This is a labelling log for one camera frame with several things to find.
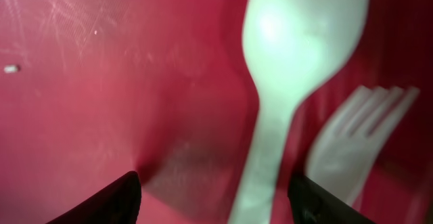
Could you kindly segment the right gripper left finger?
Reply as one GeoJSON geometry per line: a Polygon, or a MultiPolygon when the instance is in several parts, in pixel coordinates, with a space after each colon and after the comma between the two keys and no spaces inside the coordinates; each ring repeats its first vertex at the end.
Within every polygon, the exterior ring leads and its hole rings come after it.
{"type": "Polygon", "coordinates": [[[136,224],[140,205],[139,175],[129,171],[47,224],[136,224]]]}

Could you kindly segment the white plastic spoon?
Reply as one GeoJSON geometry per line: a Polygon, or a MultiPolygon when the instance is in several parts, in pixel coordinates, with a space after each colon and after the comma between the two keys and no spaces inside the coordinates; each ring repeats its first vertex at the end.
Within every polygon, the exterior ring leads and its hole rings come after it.
{"type": "Polygon", "coordinates": [[[229,215],[268,223],[297,107],[347,63],[369,0],[248,0],[242,48],[259,97],[258,116],[229,215]]]}

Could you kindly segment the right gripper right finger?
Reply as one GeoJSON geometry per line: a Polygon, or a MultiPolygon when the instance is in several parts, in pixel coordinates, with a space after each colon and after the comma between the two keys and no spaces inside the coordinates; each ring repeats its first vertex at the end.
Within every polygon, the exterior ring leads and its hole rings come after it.
{"type": "Polygon", "coordinates": [[[374,224],[304,175],[292,175],[288,198],[294,224],[374,224]]]}

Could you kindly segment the pink plastic fork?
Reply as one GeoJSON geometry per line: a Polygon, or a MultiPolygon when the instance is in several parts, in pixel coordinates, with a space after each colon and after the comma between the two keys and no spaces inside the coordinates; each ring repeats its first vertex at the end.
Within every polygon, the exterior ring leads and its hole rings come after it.
{"type": "Polygon", "coordinates": [[[416,87],[358,87],[318,134],[307,157],[306,176],[353,205],[376,158],[418,95],[416,87]]]}

